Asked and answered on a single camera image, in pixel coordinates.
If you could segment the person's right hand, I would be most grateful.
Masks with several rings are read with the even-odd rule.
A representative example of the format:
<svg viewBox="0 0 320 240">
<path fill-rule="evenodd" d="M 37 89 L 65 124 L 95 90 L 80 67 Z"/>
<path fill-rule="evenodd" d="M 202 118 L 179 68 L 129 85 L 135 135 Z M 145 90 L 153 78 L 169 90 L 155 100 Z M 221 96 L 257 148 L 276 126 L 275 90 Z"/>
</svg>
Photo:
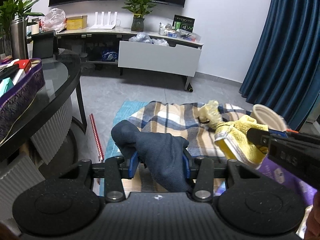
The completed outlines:
<svg viewBox="0 0 320 240">
<path fill-rule="evenodd" d="M 306 220 L 306 231 L 304 239 L 319 240 L 320 235 L 320 194 L 319 191 L 314 195 L 313 208 Z"/>
</svg>

